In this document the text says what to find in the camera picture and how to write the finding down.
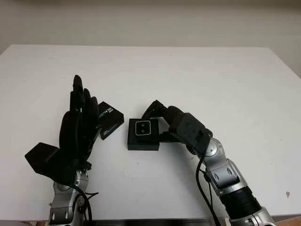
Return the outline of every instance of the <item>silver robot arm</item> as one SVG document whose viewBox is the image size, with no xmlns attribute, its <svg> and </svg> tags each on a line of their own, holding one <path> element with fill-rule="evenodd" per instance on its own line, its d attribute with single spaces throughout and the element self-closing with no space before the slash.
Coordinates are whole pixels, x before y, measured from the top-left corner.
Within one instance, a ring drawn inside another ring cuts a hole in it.
<svg viewBox="0 0 301 226">
<path fill-rule="evenodd" d="M 268 211 L 253 197 L 237 166 L 226 158 L 220 141 L 211 138 L 203 163 L 232 226 L 276 226 Z"/>
<path fill-rule="evenodd" d="M 75 186 L 85 192 L 88 185 L 88 174 L 78 170 L 76 172 Z M 50 226 L 82 226 L 84 205 L 83 197 L 74 188 L 53 183 L 55 196 L 51 203 L 49 225 Z"/>
</svg>

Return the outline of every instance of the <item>camera lens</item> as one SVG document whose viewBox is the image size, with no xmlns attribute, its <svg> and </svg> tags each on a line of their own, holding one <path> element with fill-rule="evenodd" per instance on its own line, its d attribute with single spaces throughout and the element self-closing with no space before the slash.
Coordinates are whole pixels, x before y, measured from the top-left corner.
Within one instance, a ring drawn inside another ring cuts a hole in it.
<svg viewBox="0 0 301 226">
<path fill-rule="evenodd" d="M 136 122 L 136 135 L 143 136 L 151 134 L 151 122 L 150 121 L 137 121 Z"/>
</svg>

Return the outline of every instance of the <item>white table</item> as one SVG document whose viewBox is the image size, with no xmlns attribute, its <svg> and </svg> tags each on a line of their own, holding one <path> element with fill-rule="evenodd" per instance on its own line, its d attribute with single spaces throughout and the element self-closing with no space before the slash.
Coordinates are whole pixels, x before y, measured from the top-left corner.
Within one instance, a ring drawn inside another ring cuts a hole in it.
<svg viewBox="0 0 301 226">
<path fill-rule="evenodd" d="M 89 158 L 94 219 L 210 217 L 183 145 L 127 150 L 128 119 L 155 99 L 210 128 L 271 215 L 301 213 L 301 80 L 269 49 L 13 45 L 0 56 L 1 220 L 48 218 L 52 181 L 24 155 L 58 146 L 75 74 L 125 117 Z"/>
</svg>

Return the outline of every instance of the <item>small black box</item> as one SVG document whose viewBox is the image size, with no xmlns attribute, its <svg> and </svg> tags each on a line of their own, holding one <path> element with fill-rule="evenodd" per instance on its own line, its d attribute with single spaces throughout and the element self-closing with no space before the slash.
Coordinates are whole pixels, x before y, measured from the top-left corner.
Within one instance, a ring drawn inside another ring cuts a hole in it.
<svg viewBox="0 0 301 226">
<path fill-rule="evenodd" d="M 119 112 L 104 101 L 98 105 L 98 109 L 98 125 L 101 127 L 100 137 L 104 140 L 122 123 L 124 123 L 124 117 L 123 113 Z"/>
<path fill-rule="evenodd" d="M 130 119 L 127 136 L 128 150 L 159 150 L 158 119 Z"/>
</svg>

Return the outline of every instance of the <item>black cable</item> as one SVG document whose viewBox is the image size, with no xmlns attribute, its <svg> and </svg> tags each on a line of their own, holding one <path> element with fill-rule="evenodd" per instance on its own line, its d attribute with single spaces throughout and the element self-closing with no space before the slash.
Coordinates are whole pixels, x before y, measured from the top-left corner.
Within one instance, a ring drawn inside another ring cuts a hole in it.
<svg viewBox="0 0 301 226">
<path fill-rule="evenodd" d="M 95 196 L 95 195 L 97 195 L 97 194 L 99 194 L 99 193 L 96 192 L 96 193 L 92 194 L 91 196 L 88 197 L 88 200 L 91 199 L 93 196 Z"/>
<path fill-rule="evenodd" d="M 206 197 L 206 195 L 205 195 L 205 193 L 204 193 L 204 191 L 203 191 L 203 189 L 202 189 L 202 187 L 201 187 L 201 184 L 200 184 L 199 178 L 198 178 L 199 172 L 200 172 L 200 168 L 201 168 L 202 162 L 203 162 L 203 160 L 204 160 L 204 157 L 205 157 L 205 153 L 202 155 L 202 157 L 200 158 L 200 160 L 199 160 L 199 162 L 198 162 L 197 171 L 196 171 L 197 185 L 198 185 L 198 189 L 199 189 L 199 191 L 201 192 L 201 194 L 202 194 L 202 196 L 203 196 L 203 198 L 204 198 L 204 200 L 205 200 L 205 202 L 206 202 L 208 208 L 209 208 L 210 211 L 211 211 L 211 214 L 212 214 L 212 216 L 213 216 L 215 225 L 216 225 L 216 226 L 221 226 L 221 224 L 220 224 L 220 222 L 218 221 L 218 218 L 217 218 L 217 216 L 216 216 L 216 214 L 215 214 L 215 212 L 214 212 L 212 206 L 210 205 L 210 203 L 209 203 L 209 201 L 208 201 L 208 199 L 207 199 L 207 197 Z"/>
<path fill-rule="evenodd" d="M 87 205 L 87 209 L 88 209 L 88 224 L 92 225 L 92 211 L 91 211 L 89 199 L 87 198 L 86 194 L 79 187 L 77 187 L 75 185 L 68 185 L 68 186 L 75 189 L 76 191 L 78 191 L 78 193 L 81 196 L 83 196 L 83 198 L 85 200 L 85 205 Z"/>
<path fill-rule="evenodd" d="M 99 194 L 99 192 L 95 192 L 95 193 L 88 193 L 88 192 L 85 192 L 85 194 L 88 194 L 88 195 L 94 195 L 94 194 Z"/>
<path fill-rule="evenodd" d="M 199 171 L 201 171 L 206 179 L 206 172 L 199 169 Z M 211 191 L 211 184 L 210 182 L 206 179 L 206 181 L 208 182 L 208 187 L 209 187 L 209 193 L 210 193 L 210 202 L 211 202 L 211 206 L 212 206 L 212 209 L 213 209 L 213 202 L 212 202 L 212 191 Z"/>
<path fill-rule="evenodd" d="M 213 202 L 212 202 L 212 192 L 211 192 L 211 184 L 208 182 L 209 185 L 209 193 L 210 193 L 210 202 L 211 202 L 211 207 L 213 209 Z"/>
</svg>

